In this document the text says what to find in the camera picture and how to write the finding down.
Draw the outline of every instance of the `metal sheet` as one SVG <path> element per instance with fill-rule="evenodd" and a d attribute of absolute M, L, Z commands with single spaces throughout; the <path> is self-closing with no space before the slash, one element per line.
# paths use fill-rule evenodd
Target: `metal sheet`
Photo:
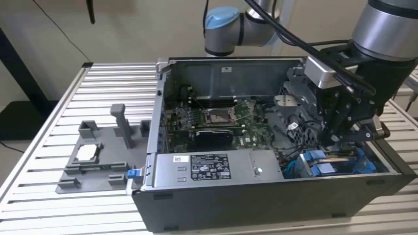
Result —
<path fill-rule="evenodd" d="M 131 95 L 141 84 L 145 89 L 156 85 L 155 74 L 149 72 L 153 66 L 93 64 L 88 74 L 79 74 L 5 182 L 8 185 L 1 187 L 9 188 L 0 202 L 1 234 L 151 234 L 124 190 L 56 194 L 55 183 L 73 149 L 81 120 L 95 119 L 99 126 L 115 126 L 115 119 L 107 113 L 112 103 L 127 105 L 127 118 L 133 125 L 152 113 L 153 96 L 141 99 Z M 123 91 L 128 87 L 136 90 Z M 382 120 L 391 130 L 390 145 L 418 172 L 416 122 L 391 101 Z M 209 229 L 199 234 L 411 235 L 416 231 L 418 180 L 414 180 L 394 196 L 372 200 L 352 218 Z"/>

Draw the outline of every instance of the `black cable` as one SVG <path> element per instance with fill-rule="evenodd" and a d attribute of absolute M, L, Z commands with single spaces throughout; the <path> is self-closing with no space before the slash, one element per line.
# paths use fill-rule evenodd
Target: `black cable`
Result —
<path fill-rule="evenodd" d="M 25 153 L 24 151 L 18 150 L 17 148 L 13 148 L 13 147 L 6 146 L 1 141 L 0 141 L 0 144 L 1 144 L 5 148 L 8 148 L 8 149 L 12 149 L 12 150 L 14 150 L 14 151 L 17 151 L 17 152 L 20 152 L 20 153 Z"/>
<path fill-rule="evenodd" d="M 63 29 L 60 28 L 60 26 L 57 25 L 57 23 L 55 23 L 55 21 L 52 20 L 52 18 L 49 17 L 49 15 L 46 14 L 46 12 L 44 11 L 44 9 L 41 8 L 41 6 L 37 4 L 37 2 L 34 0 L 32 0 L 32 2 L 36 4 L 36 6 L 38 7 L 38 9 L 41 10 L 41 12 L 44 13 L 44 15 L 48 17 L 48 19 L 50 20 L 50 22 L 55 24 L 55 26 L 59 28 L 60 32 L 63 33 L 64 37 L 67 38 L 68 42 L 73 45 L 73 47 L 79 50 L 79 52 L 84 55 L 85 59 L 88 60 L 88 62 L 91 62 L 89 58 L 85 56 L 84 52 L 80 50 L 80 48 L 73 44 L 73 42 L 69 40 L 67 34 L 64 33 Z"/>
<path fill-rule="evenodd" d="M 363 78 L 354 74 L 351 71 L 346 70 L 340 64 L 334 61 L 330 57 L 323 55 L 311 45 L 308 45 L 296 35 L 280 25 L 275 19 L 263 10 L 259 4 L 253 0 L 244 0 L 255 12 L 260 15 L 263 20 L 270 24 L 270 26 L 278 30 L 278 32 L 302 48 L 310 55 L 312 55 L 322 63 L 324 63 L 334 71 L 336 71 L 335 79 L 346 87 L 350 93 L 360 96 L 374 96 L 376 93 L 375 88 L 363 81 Z"/>
<path fill-rule="evenodd" d="M 204 33 L 207 32 L 205 21 L 207 21 L 207 14 L 208 14 L 208 6 L 209 6 L 209 0 L 207 0 L 207 3 L 204 5 L 204 10 L 203 10 L 203 37 L 204 37 Z"/>
<path fill-rule="evenodd" d="M 406 109 L 404 109 L 406 112 L 410 110 L 411 105 L 412 105 L 412 102 L 410 101 L 410 102 L 407 103 L 407 106 L 406 106 Z"/>
<path fill-rule="evenodd" d="M 275 19 L 275 6 L 276 6 L 276 0 L 272 2 L 272 7 L 271 7 L 271 17 Z M 276 36 L 282 40 L 282 42 L 292 47 L 296 47 L 296 44 L 290 42 L 287 38 L 283 37 L 283 35 L 279 33 L 279 31 L 275 31 Z M 332 45 L 332 44 L 346 44 L 348 43 L 350 40 L 331 40 L 331 41 L 323 41 L 323 42 L 315 42 L 315 43 L 307 43 L 311 46 L 324 46 L 324 45 Z"/>

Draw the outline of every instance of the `open computer tower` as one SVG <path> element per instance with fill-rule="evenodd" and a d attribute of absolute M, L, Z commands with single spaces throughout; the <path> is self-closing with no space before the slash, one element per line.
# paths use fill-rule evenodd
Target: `open computer tower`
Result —
<path fill-rule="evenodd" d="M 159 64 L 143 185 L 151 232 L 352 216 L 415 178 L 384 140 L 319 146 L 304 58 Z"/>

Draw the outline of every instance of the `white wall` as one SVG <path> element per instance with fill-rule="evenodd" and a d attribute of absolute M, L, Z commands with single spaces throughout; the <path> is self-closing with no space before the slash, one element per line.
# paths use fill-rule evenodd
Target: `white wall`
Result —
<path fill-rule="evenodd" d="M 204 0 L 95 0 L 95 25 L 89 24 L 85 0 L 36 1 L 93 62 L 205 56 Z M 209 8 L 220 5 L 245 8 L 243 0 L 209 0 Z M 59 99 L 85 58 L 30 0 L 0 1 L 0 27 L 48 98 Z M 267 47 L 240 47 L 235 55 L 268 53 Z M 2 65 L 0 94 L 0 105 L 25 99 Z"/>
<path fill-rule="evenodd" d="M 284 0 L 287 29 L 306 42 L 350 39 L 367 0 Z M 274 54 L 306 55 L 298 47 L 279 47 Z"/>

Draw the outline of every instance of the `power supply label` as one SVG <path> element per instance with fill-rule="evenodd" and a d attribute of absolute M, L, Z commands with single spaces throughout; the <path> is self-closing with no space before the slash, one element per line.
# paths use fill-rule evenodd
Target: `power supply label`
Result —
<path fill-rule="evenodd" d="M 224 180 L 231 178 L 228 155 L 189 155 L 192 180 Z"/>

